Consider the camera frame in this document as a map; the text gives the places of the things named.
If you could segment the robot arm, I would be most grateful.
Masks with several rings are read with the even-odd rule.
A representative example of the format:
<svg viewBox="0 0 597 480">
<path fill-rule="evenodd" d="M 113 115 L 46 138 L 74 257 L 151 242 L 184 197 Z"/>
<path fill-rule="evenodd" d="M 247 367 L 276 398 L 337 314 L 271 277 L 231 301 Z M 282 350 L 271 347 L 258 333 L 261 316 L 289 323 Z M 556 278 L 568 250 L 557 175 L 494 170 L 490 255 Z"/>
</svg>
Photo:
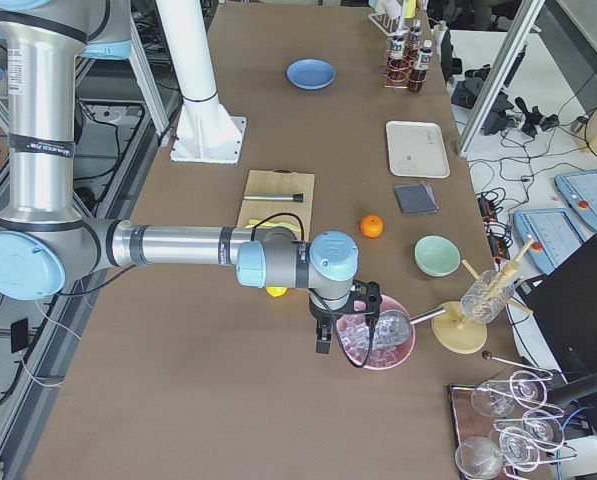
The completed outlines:
<svg viewBox="0 0 597 480">
<path fill-rule="evenodd" d="M 37 300 L 93 272 L 216 264 L 245 286 L 304 289 L 328 351 L 339 317 L 362 303 L 358 249 L 345 233 L 306 242 L 283 227 L 135 225 L 86 218 L 72 204 L 75 62 L 126 59 L 126 1 L 0 1 L 7 47 L 10 187 L 0 212 L 0 293 Z"/>
</svg>

